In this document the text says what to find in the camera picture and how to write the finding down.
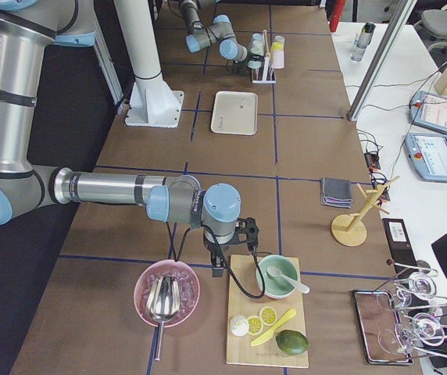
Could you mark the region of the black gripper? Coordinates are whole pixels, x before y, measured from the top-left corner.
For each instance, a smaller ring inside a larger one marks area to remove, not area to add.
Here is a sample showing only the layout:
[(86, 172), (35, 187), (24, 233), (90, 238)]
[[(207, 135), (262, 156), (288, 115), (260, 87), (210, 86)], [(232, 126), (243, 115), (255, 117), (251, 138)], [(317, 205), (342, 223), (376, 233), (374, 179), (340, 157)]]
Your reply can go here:
[(259, 228), (252, 217), (237, 218), (232, 234), (217, 236), (216, 239), (209, 229), (203, 231), (203, 243), (211, 255), (212, 277), (222, 276), (225, 270), (224, 252), (235, 245), (246, 245), (253, 256), (257, 256)]
[(234, 60), (227, 60), (225, 69), (228, 73), (236, 76), (249, 77), (251, 74), (251, 70), (248, 68), (248, 63), (246, 61), (237, 62)]

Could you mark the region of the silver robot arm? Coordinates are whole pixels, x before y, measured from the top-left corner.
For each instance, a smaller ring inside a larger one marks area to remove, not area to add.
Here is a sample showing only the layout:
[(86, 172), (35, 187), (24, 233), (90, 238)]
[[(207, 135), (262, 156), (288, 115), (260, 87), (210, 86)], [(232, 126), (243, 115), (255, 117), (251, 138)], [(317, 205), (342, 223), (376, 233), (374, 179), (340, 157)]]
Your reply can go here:
[[(116, 107), (91, 48), (46, 49), (29, 159), (91, 171)], [(46, 278), (55, 264), (77, 204), (37, 209), (0, 226), (0, 283)]]
[(177, 1), (176, 12), (172, 9), (172, 1), (166, 3), (175, 16), (184, 20), (187, 31), (185, 41), (190, 52), (199, 52), (218, 44), (220, 55), (233, 62), (232, 73), (240, 76), (251, 75), (248, 67), (249, 50), (238, 42), (229, 17), (224, 14), (218, 15), (210, 26), (206, 26), (200, 20), (199, 11), (216, 5), (218, 1)]

